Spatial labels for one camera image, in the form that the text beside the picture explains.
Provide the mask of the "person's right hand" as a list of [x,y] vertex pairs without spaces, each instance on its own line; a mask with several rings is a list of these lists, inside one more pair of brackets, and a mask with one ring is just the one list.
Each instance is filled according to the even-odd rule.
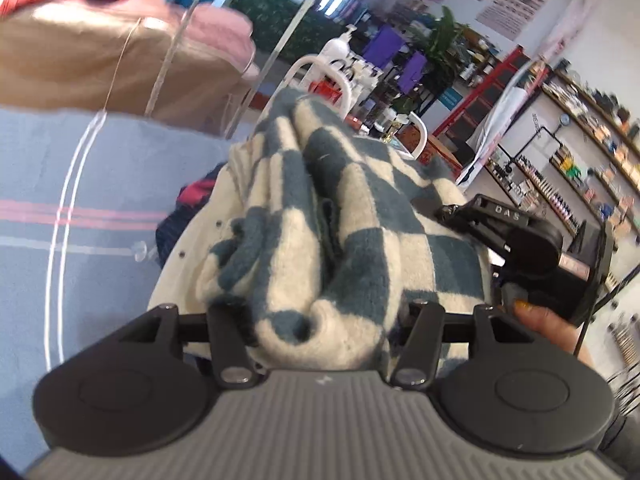
[[579,330],[553,311],[523,300],[514,302],[513,312],[518,322],[547,338],[562,350],[573,353],[578,344]]

